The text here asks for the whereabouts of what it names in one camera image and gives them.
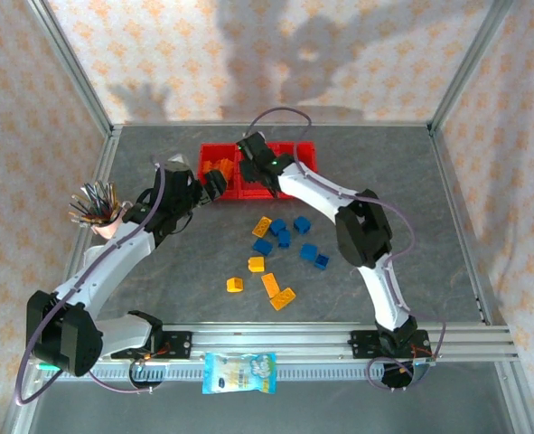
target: black bracket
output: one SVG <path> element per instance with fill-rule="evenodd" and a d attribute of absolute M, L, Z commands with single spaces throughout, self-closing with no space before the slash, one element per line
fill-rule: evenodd
<path fill-rule="evenodd" d="M 155 360 L 170 360 L 170 359 L 190 359 L 192 350 L 192 332 L 179 331 L 168 332 L 163 331 L 159 336 L 159 345 L 156 349 L 147 351 L 148 353 L 155 353 L 158 349 L 169 348 L 163 354 L 155 357 Z M 117 353 L 113 353 L 110 357 L 113 360 L 131 359 L 137 360 L 145 355 L 145 348 L 128 348 Z"/>
<path fill-rule="evenodd" d="M 357 193 L 361 198 L 378 199 L 371 190 Z M 376 261 L 391 252 L 393 232 L 383 208 L 375 203 L 353 201 L 335 214 L 339 252 L 353 267 L 374 269 Z"/>
<path fill-rule="evenodd" d="M 409 340 L 393 354 L 386 354 L 377 330 L 353 330 L 347 344 L 351 346 L 353 359 L 374 359 L 375 357 L 391 357 L 394 359 L 414 359 L 430 357 L 431 344 L 426 330 L 416 330 Z"/>

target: cable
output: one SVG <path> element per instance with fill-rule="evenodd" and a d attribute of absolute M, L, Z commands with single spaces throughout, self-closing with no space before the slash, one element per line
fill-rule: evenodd
<path fill-rule="evenodd" d="M 35 347 L 36 342 L 40 338 L 40 335 L 42 334 L 42 331 L 45 329 L 45 327 L 50 323 L 50 321 L 53 320 L 53 318 L 56 316 L 56 314 L 66 305 L 68 300 L 73 297 L 73 295 L 80 290 L 80 286 L 84 284 L 86 279 L 89 277 L 89 275 L 96 269 L 96 267 L 104 260 L 112 251 L 119 249 L 125 242 L 130 240 L 132 237 L 134 237 L 137 233 L 139 233 L 141 230 L 144 229 L 144 227 L 152 220 L 154 217 L 156 210 L 158 209 L 158 206 L 160 205 L 160 202 L 162 201 L 163 193 L 164 193 L 164 180 L 165 180 L 165 173 L 164 169 L 161 168 L 160 164 L 154 160 L 153 157 L 150 159 L 151 163 L 155 166 L 156 170 L 160 170 L 160 189 L 158 190 L 158 195 L 156 196 L 156 201 L 150 212 L 146 215 L 144 220 L 135 227 L 133 231 L 128 233 L 126 237 L 123 237 L 121 240 L 113 243 L 108 247 L 106 250 L 104 250 L 82 273 L 80 278 L 76 280 L 74 283 L 73 288 L 64 296 L 62 300 L 60 300 L 51 310 L 48 312 L 48 314 L 43 318 L 43 320 L 40 322 L 40 324 L 36 327 L 34 330 L 32 336 L 28 340 L 28 343 L 25 347 L 25 350 L 23 352 L 22 360 L 20 362 L 20 366 L 18 368 L 17 376 L 15 378 L 15 387 L 14 387 L 14 401 L 17 405 L 23 406 L 25 404 L 28 404 L 34 400 L 36 400 L 42 393 L 44 393 L 52 384 L 55 382 L 58 377 L 63 373 L 63 370 L 59 370 L 56 372 L 51 379 L 45 383 L 40 390 L 33 393 L 31 396 L 24 398 L 22 396 L 23 391 L 23 377 L 25 376 L 25 368 L 28 364 L 28 360 L 30 356 L 32 355 L 33 348 Z"/>
<path fill-rule="evenodd" d="M 416 312 L 412 312 L 406 305 L 405 303 L 403 302 L 403 300 L 401 300 L 395 289 L 393 288 L 393 282 L 391 281 L 391 277 L 389 275 L 389 267 L 392 267 L 392 262 L 393 260 L 397 259 L 397 258 L 401 258 L 405 255 L 407 255 L 410 251 L 412 251 L 414 248 L 415 248 L 415 245 L 416 245 L 416 234 L 415 234 L 415 231 L 413 229 L 413 226 L 411 225 L 411 223 L 409 222 L 409 219 L 406 217 L 406 215 L 400 210 L 398 209 L 397 207 L 389 204 L 389 203 L 384 203 L 383 201 L 379 200 L 379 199 L 374 199 L 374 198 L 370 198 L 370 197 L 364 197 L 364 196 L 357 196 L 357 195 L 353 195 L 353 194 L 346 194 L 346 193 L 343 193 L 343 192 L 339 192 L 338 190 L 335 190 L 334 188 L 332 188 L 331 186 L 327 185 L 327 184 L 324 184 L 322 182 L 320 182 L 318 179 L 315 179 L 313 176 L 310 176 L 307 171 L 304 169 L 303 167 L 303 163 L 301 163 L 301 161 L 299 160 L 299 157 L 298 157 L 298 147 L 299 147 L 299 143 L 301 142 L 301 140 L 303 140 L 303 137 L 304 135 L 309 131 L 309 129 L 311 128 L 311 126 L 313 125 L 313 121 L 311 120 L 311 118 L 309 117 L 309 115 L 307 115 L 306 113 L 304 113 L 303 111 L 299 110 L 299 109 L 296 109 L 296 108 L 291 108 L 291 107 L 285 107 L 285 106 L 281 106 L 281 107 L 274 107 L 274 108 L 270 108 L 268 110 L 265 110 L 263 111 L 262 113 L 260 113 L 251 123 L 250 125 L 248 126 L 247 128 L 247 131 L 245 132 L 245 136 L 244 137 L 247 137 L 251 131 L 251 129 L 257 124 L 257 122 L 259 122 L 260 119 L 262 119 L 264 116 L 274 112 L 274 111 L 290 111 L 292 113 L 296 113 L 297 115 L 300 115 L 302 116 L 306 122 L 307 122 L 307 125 L 303 128 L 303 130 L 301 131 L 301 133 L 299 134 L 298 138 L 295 140 L 295 146 L 293 147 L 293 157 L 295 158 L 295 162 L 296 162 L 296 166 L 299 168 L 299 171 L 301 172 L 301 174 L 306 178 L 306 179 L 309 179 L 310 181 L 312 181 L 314 184 L 318 185 L 319 187 L 323 188 L 325 191 L 331 193 L 331 194 L 334 194 L 336 196 L 339 196 L 339 197 L 345 197 L 347 199 L 351 199 L 353 201 L 357 201 L 357 202 L 365 202 L 365 203 L 374 203 L 374 204 L 377 204 L 381 207 L 384 207 L 384 208 L 387 208 L 388 210 L 390 211 L 393 211 L 404 223 L 405 225 L 408 227 L 408 230 L 409 230 L 409 235 L 411 237 L 411 242 L 409 243 L 409 245 L 403 249 L 402 251 L 398 252 L 398 253 L 395 253 L 391 256 L 389 256 L 387 258 L 387 260 L 385 260 L 384 264 L 383 264 L 383 269 L 385 271 L 387 271 L 385 274 L 387 276 L 387 287 L 389 289 L 389 293 L 391 295 L 391 297 L 393 298 L 393 300 L 396 301 L 396 303 L 398 304 L 398 306 L 404 310 L 405 312 L 408 313 L 408 315 L 412 315 L 412 316 L 415 316 L 419 319 L 423 318 L 423 319 L 430 319 L 430 320 L 433 320 L 435 319 L 435 321 L 439 322 L 442 324 L 442 327 L 441 327 L 441 334 L 439 336 L 439 340 L 437 342 L 437 346 L 436 346 L 436 350 L 434 351 L 433 353 L 433 356 L 435 358 L 437 358 L 437 356 L 439 355 L 439 350 L 441 349 L 441 345 L 444 341 L 444 336 L 445 336 L 445 330 L 446 330 L 446 321 L 441 319 L 441 318 L 432 318 L 430 316 L 425 316 L 421 313 L 417 314 Z M 389 359 L 392 363 L 397 363 L 397 364 L 400 364 L 399 361 L 395 360 L 395 359 L 391 359 L 389 357 L 387 357 L 387 359 Z M 370 366 L 372 365 L 373 361 L 375 361 L 376 359 L 372 359 L 370 361 L 370 363 L 368 363 L 368 366 L 366 368 L 366 370 L 370 370 Z M 371 384 L 373 384 L 372 380 L 370 379 L 370 377 L 368 376 L 368 379 L 370 381 Z"/>
<path fill-rule="evenodd" d="M 184 226 L 183 226 L 182 228 L 180 228 L 178 231 L 170 232 L 170 234 L 171 234 L 171 235 L 176 235 L 177 233 L 180 233 L 180 232 L 184 231 L 184 230 L 186 229 L 186 227 L 188 226 L 188 223 L 191 222 L 191 220 L 192 220 L 192 216 L 193 216 L 193 215 L 194 215 L 194 214 L 193 214 L 192 212 L 189 212 L 189 213 L 188 213 L 188 220 L 186 221 L 186 223 L 184 224 Z"/>

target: patterned wallpaper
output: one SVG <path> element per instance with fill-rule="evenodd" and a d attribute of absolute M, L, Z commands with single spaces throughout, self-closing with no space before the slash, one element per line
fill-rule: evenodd
<path fill-rule="evenodd" d="M 478 241 L 534 393 L 534 0 L 514 2 L 444 126 Z"/>
<path fill-rule="evenodd" d="M 67 203 L 103 138 L 24 0 L 0 0 L 0 426 L 24 347 L 25 304 L 61 282 Z"/>
<path fill-rule="evenodd" d="M 114 123 L 425 121 L 492 0 L 49 0 Z"/>

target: blue package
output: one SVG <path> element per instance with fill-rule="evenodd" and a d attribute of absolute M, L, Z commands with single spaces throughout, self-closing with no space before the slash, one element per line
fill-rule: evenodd
<path fill-rule="evenodd" d="M 202 393 L 261 391 L 275 393 L 275 353 L 224 355 L 206 353 Z"/>

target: enclosure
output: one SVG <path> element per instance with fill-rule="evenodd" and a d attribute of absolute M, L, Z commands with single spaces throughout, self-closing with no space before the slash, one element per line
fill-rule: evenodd
<path fill-rule="evenodd" d="M 414 311 L 447 325 L 425 381 L 403 393 L 365 381 L 347 341 L 374 327 L 374 308 L 332 222 L 297 199 L 219 199 L 140 261 L 99 315 L 137 309 L 191 331 L 190 359 L 160 363 L 166 381 L 145 396 L 62 375 L 38 401 L 11 404 L 4 432 L 534 433 L 532 0 L 0 3 L 0 343 L 10 355 L 0 418 L 29 296 L 104 243 L 69 222 L 70 195 L 110 181 L 133 202 L 152 187 L 150 155 L 182 154 L 196 173 L 202 144 L 234 144 L 281 105 L 313 119 L 304 140 L 320 175 L 370 188 L 411 221 L 417 245 L 394 263 L 399 286 Z M 277 112 L 257 129 L 293 143 L 303 127 Z M 276 311 L 247 269 L 251 232 L 262 216 L 299 215 L 312 229 L 267 258 L 296 293 Z M 410 234 L 387 216 L 401 251 Z M 329 256 L 327 269 L 299 257 L 304 242 Z M 225 290 L 233 276 L 241 294 Z M 435 342 L 441 324 L 419 325 Z M 201 394 L 207 352 L 271 351 L 274 395 Z M 94 373 L 125 384 L 127 364 L 103 360 Z M 31 360 L 25 392 L 51 374 Z"/>

